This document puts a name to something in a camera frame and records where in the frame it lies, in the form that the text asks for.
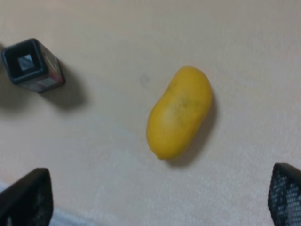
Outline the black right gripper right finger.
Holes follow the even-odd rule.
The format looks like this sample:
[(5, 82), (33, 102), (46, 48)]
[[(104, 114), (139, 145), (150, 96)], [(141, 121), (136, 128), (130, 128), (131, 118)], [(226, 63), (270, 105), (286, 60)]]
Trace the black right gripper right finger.
[(272, 171), (268, 209), (276, 226), (301, 224), (301, 171), (288, 163), (275, 163)]

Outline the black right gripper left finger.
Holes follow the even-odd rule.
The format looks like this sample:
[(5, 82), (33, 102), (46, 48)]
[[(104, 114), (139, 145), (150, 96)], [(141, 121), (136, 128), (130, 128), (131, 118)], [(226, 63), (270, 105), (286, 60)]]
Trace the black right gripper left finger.
[(50, 172), (36, 168), (0, 193), (2, 226), (48, 226), (53, 215)]

